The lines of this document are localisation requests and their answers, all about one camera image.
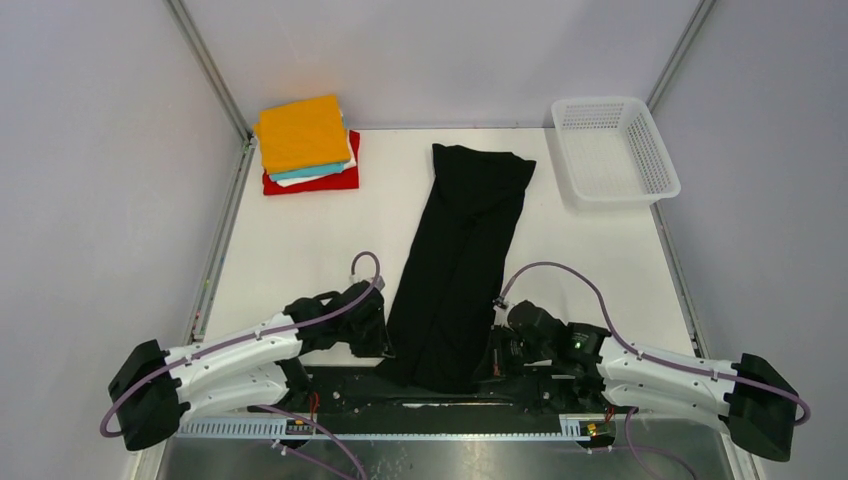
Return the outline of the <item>black t shirt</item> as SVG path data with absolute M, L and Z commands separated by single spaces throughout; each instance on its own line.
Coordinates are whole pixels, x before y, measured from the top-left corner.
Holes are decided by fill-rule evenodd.
M 469 393 L 536 163 L 511 152 L 433 144 L 435 178 L 390 308 L 396 385 Z

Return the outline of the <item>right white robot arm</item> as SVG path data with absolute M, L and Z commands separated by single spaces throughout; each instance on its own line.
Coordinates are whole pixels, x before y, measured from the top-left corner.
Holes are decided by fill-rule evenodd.
M 575 402 L 597 412 L 604 406 L 672 414 L 729 435 L 739 448 L 762 458 L 791 457 L 796 390 L 765 359 L 743 354 L 732 361 L 624 346 L 606 328 L 564 322 L 530 301 L 498 298 L 500 321 L 492 329 L 487 372 L 508 378 L 539 361 L 573 381 Z

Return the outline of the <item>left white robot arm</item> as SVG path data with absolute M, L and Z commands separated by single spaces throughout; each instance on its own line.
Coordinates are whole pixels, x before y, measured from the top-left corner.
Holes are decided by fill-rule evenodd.
M 197 418 L 276 403 L 299 410 L 311 390 L 302 356 L 338 343 L 360 358 L 391 353 L 384 307 L 381 280 L 360 281 L 343 292 L 298 298 L 258 325 L 216 340 L 170 349 L 143 342 L 107 387 L 113 405 L 101 434 L 140 451 Z

